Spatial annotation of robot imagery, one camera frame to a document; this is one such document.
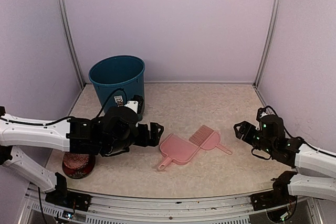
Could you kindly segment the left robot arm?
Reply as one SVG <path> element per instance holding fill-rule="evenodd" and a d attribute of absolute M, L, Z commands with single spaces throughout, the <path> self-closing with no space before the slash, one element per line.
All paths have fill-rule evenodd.
<path fill-rule="evenodd" d="M 20 146 L 111 157 L 128 152 L 132 145 L 156 147 L 163 132 L 158 123 L 140 124 L 137 113 L 127 106 L 111 107 L 94 119 L 68 116 L 56 121 L 16 118 L 1 107 L 1 164 L 17 170 L 66 206 L 74 199 L 66 178 L 39 166 Z"/>

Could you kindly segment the pink plastic hand brush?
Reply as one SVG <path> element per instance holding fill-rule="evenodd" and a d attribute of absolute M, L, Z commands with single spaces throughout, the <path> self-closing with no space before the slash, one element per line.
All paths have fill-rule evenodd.
<path fill-rule="evenodd" d="M 233 154 L 232 150 L 221 143 L 221 135 L 206 125 L 202 125 L 188 140 L 205 151 L 218 148 L 228 155 Z"/>

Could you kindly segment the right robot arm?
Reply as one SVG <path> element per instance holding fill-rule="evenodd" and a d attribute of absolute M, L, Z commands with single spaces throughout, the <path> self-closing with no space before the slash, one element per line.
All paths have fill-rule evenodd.
<path fill-rule="evenodd" d="M 309 145 L 301 137 L 286 137 L 284 121 L 277 115 L 262 113 L 257 122 L 258 127 L 247 121 L 235 124 L 236 137 L 292 168 L 274 180 L 266 198 L 273 205 L 295 196 L 335 201 L 335 153 Z"/>

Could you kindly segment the pink plastic dustpan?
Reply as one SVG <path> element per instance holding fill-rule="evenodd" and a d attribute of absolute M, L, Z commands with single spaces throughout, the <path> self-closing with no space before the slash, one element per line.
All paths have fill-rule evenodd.
<path fill-rule="evenodd" d="M 185 141 L 176 134 L 170 134 L 160 145 L 163 159 L 158 164 L 157 169 L 164 170 L 170 163 L 186 165 L 198 150 L 198 146 Z"/>

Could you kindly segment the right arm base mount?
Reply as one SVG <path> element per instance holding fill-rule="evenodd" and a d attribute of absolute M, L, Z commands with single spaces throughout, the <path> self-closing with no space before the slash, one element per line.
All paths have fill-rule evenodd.
<path fill-rule="evenodd" d="M 288 185 L 297 172 L 286 171 L 274 179 L 272 190 L 255 193 L 250 196 L 254 211 L 273 208 L 297 200 L 297 196 L 289 194 Z"/>

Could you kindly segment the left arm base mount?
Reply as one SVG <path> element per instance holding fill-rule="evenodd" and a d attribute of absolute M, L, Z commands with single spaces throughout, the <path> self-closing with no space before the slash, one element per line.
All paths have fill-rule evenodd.
<path fill-rule="evenodd" d="M 45 201 L 74 211 L 87 212 L 91 203 L 91 196 L 68 190 L 66 178 L 60 173 L 55 173 L 55 176 L 56 183 L 54 189 L 46 193 Z"/>

